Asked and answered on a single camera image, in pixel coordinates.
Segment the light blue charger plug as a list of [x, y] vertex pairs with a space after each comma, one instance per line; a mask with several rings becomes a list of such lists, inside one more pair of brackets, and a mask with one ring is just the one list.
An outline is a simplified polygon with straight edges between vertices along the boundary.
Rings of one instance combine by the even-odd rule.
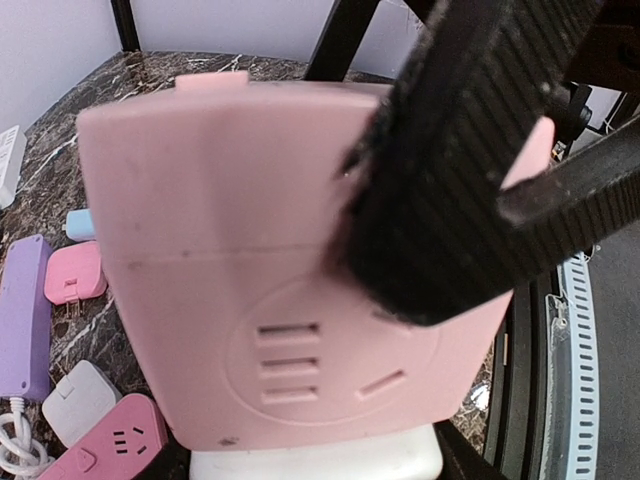
[[89, 209], [69, 211], [66, 215], [64, 231], [75, 242], [93, 241], [95, 229]]

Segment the purple power strip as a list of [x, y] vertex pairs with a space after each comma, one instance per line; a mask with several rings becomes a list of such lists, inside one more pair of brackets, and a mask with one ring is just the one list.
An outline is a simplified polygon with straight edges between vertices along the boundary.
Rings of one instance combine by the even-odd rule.
[[52, 248], [40, 234], [14, 241], [1, 278], [1, 396], [43, 401], [49, 378], [52, 304], [44, 294]]

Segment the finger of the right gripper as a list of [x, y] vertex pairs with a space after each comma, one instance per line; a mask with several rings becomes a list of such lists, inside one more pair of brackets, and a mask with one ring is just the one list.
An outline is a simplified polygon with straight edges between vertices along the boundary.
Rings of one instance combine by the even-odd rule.
[[603, 3], [425, 9], [403, 71], [342, 164], [364, 174], [339, 257], [390, 314], [432, 326], [636, 221], [639, 124], [507, 186]]

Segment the pink charger plug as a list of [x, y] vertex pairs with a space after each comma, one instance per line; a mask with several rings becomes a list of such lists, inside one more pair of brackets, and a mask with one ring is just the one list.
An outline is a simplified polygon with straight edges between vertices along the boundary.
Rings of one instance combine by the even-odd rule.
[[107, 286], [96, 241], [58, 249], [48, 260], [44, 294], [55, 306], [65, 307], [67, 318], [80, 316], [83, 302], [103, 295]]

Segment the white power strip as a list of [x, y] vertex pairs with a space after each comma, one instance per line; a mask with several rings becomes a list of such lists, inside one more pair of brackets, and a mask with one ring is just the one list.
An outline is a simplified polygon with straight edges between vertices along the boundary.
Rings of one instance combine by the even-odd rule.
[[26, 143], [26, 136], [19, 125], [1, 133], [0, 205], [2, 210], [8, 208], [15, 200]]

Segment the pink triangular power strip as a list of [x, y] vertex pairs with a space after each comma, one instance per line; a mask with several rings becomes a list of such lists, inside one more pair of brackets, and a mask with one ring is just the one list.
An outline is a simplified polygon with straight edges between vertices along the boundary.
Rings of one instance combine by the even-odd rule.
[[167, 428], [156, 403], [129, 394], [40, 477], [49, 480], [132, 479], [168, 443]]

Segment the white square adapter plug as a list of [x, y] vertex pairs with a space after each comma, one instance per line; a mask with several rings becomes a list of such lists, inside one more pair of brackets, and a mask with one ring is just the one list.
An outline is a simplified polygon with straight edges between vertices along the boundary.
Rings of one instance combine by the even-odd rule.
[[121, 398], [120, 391], [97, 366], [81, 360], [44, 400], [42, 413], [61, 443], [70, 448]]

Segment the pink white cube adapter cluster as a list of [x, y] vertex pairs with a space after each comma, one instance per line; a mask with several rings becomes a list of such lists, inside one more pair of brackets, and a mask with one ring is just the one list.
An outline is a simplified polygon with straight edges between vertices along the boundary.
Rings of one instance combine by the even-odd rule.
[[387, 87], [185, 75], [82, 111], [103, 269], [145, 379], [193, 451], [360, 440], [453, 416], [511, 301], [435, 327], [331, 259], [339, 172]]

